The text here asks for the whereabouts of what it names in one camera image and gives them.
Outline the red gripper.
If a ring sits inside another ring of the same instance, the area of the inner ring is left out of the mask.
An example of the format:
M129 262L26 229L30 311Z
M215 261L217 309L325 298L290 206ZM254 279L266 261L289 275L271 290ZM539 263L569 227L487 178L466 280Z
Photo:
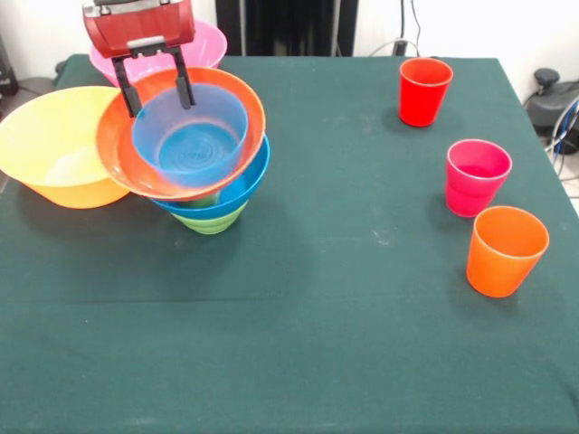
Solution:
M135 118L142 108L137 89L128 79L124 60L138 49L164 44L176 65L176 89L184 109L195 104L180 47L195 37L189 1L90 1L82 7L83 22L96 50L112 58L128 114Z

